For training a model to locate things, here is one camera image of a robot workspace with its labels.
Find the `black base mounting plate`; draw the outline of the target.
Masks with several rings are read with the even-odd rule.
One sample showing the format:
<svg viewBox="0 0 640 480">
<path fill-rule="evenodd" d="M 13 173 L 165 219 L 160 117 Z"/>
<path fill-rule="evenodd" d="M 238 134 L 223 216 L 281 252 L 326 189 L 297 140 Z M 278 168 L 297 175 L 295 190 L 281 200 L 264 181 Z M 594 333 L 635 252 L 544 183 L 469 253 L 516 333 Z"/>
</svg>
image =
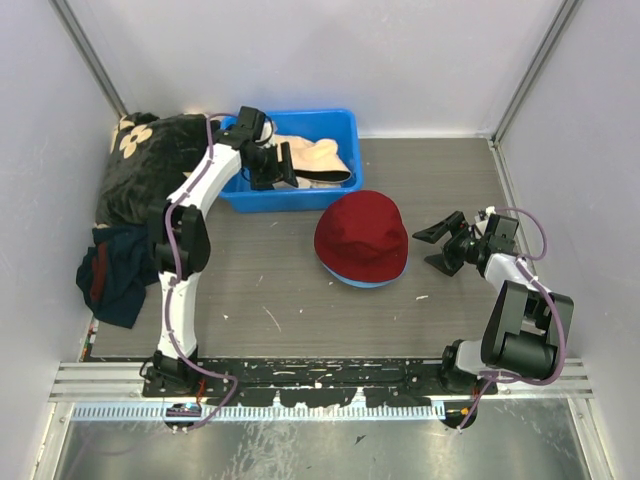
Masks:
<svg viewBox="0 0 640 480">
<path fill-rule="evenodd" d="M 199 362 L 217 378 L 183 362 L 167 373 L 150 358 L 142 364 L 143 395 L 180 397 L 206 405 L 286 408 L 345 407 L 358 393 L 365 406 L 429 406 L 437 396 L 475 396 L 485 382 L 467 373 L 445 371 L 439 360 L 422 358 L 231 358 Z"/>
</svg>

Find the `dark red hat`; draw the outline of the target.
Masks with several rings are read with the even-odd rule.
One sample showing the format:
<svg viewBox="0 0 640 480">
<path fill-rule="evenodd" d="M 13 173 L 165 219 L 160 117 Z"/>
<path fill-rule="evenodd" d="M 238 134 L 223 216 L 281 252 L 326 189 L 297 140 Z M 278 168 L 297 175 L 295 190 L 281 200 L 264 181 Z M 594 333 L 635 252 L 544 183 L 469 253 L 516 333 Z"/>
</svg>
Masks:
<svg viewBox="0 0 640 480">
<path fill-rule="evenodd" d="M 382 282 L 397 277 L 408 261 L 408 246 L 396 203 L 372 190 L 352 192 L 333 202 L 314 233 L 319 261 L 357 281 Z"/>
</svg>

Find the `beige bucket hat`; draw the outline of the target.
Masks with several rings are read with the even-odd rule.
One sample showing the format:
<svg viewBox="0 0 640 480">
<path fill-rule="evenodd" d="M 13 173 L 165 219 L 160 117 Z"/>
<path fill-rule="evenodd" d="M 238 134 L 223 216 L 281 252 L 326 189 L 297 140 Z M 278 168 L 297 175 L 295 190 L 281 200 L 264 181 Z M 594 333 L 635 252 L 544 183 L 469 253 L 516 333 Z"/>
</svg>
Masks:
<svg viewBox="0 0 640 480">
<path fill-rule="evenodd" d="M 275 135 L 279 145 L 288 142 L 293 167 L 299 178 L 314 181 L 345 183 L 351 179 L 351 170 L 338 154 L 338 143 L 330 138 L 311 141 L 294 135 Z"/>
</svg>

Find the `black floral blanket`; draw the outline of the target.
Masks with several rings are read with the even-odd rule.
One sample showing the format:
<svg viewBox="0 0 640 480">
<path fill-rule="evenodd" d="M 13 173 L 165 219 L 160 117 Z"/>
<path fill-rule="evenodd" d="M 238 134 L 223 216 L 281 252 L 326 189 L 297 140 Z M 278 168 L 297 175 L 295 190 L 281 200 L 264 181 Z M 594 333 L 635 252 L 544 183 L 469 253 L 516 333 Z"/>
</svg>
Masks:
<svg viewBox="0 0 640 480">
<path fill-rule="evenodd" d="M 202 113 L 121 117 L 112 135 L 94 226 L 144 225 L 149 206 L 184 183 L 205 155 L 207 133 L 219 128 L 219 120 Z"/>
</svg>

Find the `light blue bucket hat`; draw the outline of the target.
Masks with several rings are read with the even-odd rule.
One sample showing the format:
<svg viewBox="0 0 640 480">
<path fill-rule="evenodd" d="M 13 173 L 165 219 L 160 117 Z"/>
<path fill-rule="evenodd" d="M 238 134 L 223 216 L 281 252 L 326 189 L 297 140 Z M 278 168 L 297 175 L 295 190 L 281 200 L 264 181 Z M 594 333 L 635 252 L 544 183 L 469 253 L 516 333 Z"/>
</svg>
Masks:
<svg viewBox="0 0 640 480">
<path fill-rule="evenodd" d="M 344 276 L 339 275 L 335 271 L 331 270 L 328 266 L 326 266 L 324 264 L 322 264 L 322 265 L 323 265 L 324 269 L 329 274 L 331 274 L 335 279 L 339 280 L 340 282 L 342 282 L 342 283 L 344 283 L 346 285 L 349 285 L 351 287 L 358 288 L 358 289 L 376 289 L 376 288 L 386 287 L 387 285 L 390 285 L 390 284 L 394 283 L 395 281 L 399 280 L 400 278 L 402 278 L 402 276 L 408 270 L 409 262 L 407 261 L 407 263 L 405 264 L 403 270 L 401 271 L 401 273 L 397 277 L 392 278 L 390 280 L 382 281 L 382 282 L 365 282 L 365 281 L 352 280 L 352 279 L 349 279 L 349 278 L 346 278 Z"/>
</svg>

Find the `cream white hat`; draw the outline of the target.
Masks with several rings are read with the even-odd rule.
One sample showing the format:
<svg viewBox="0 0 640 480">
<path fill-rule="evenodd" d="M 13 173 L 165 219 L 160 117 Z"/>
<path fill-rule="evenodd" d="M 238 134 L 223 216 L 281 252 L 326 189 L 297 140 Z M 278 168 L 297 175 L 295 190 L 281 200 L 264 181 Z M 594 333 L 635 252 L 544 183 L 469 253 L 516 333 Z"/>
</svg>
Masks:
<svg viewBox="0 0 640 480">
<path fill-rule="evenodd" d="M 314 181 L 305 178 L 299 178 L 297 180 L 298 190 L 310 190 L 310 189 L 340 189 L 341 183 L 321 182 Z"/>
</svg>

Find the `blue plastic bin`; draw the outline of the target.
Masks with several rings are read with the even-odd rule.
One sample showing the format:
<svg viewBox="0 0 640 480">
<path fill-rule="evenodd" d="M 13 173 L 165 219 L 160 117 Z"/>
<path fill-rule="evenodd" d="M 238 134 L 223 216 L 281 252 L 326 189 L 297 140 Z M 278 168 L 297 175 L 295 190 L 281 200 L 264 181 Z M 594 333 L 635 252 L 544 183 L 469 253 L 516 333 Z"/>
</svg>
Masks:
<svg viewBox="0 0 640 480">
<path fill-rule="evenodd" d="M 220 193 L 239 213 L 324 210 L 359 191 L 364 173 L 355 115 L 347 109 L 271 111 L 277 144 L 291 149 L 296 188 L 279 183 L 272 190 L 250 188 L 248 175 L 231 178 Z"/>
</svg>

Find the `navy and red cloth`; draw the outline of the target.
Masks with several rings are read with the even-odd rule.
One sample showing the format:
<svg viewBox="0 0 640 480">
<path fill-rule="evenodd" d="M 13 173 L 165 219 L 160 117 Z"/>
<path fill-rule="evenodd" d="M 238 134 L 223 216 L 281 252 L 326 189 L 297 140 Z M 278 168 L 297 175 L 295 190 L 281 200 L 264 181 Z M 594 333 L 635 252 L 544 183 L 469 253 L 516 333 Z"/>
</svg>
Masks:
<svg viewBox="0 0 640 480">
<path fill-rule="evenodd" d="M 150 254 L 148 230 L 120 225 L 92 230 L 76 272 L 76 285 L 95 319 L 131 329 L 146 299 L 147 287 L 158 282 Z"/>
</svg>

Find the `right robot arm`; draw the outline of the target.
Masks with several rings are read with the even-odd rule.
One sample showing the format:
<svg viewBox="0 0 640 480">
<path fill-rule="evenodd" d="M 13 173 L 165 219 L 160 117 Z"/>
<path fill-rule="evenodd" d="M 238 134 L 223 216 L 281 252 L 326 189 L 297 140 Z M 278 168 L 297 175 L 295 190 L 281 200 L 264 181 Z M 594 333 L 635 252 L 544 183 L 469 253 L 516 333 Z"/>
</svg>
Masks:
<svg viewBox="0 0 640 480">
<path fill-rule="evenodd" d="M 545 386 L 562 372 L 574 302 L 546 286 L 528 269 L 516 248 L 519 221 L 488 207 L 470 223 L 456 211 L 413 234 L 428 244 L 450 238 L 425 262 L 452 277 L 466 264 L 476 267 L 497 298 L 481 339 L 456 340 L 445 347 L 438 379 L 459 394 L 481 381 L 522 381 Z"/>
</svg>

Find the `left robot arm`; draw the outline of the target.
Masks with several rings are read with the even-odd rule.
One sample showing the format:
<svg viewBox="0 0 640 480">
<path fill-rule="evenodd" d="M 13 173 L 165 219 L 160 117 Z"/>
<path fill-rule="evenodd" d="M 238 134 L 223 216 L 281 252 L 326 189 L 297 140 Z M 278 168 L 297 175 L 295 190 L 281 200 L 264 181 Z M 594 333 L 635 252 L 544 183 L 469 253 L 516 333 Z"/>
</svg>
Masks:
<svg viewBox="0 0 640 480">
<path fill-rule="evenodd" d="M 275 125 L 264 112 L 243 106 L 227 128 L 205 119 L 205 152 L 188 178 L 149 207 L 151 255 L 162 292 L 162 327 L 151 364 L 143 375 L 161 391 L 194 393 L 208 374 L 197 365 L 195 309 L 198 283 L 211 254 L 206 215 L 235 175 L 246 172 L 250 187 L 298 185 L 290 147 L 273 139 Z"/>
</svg>

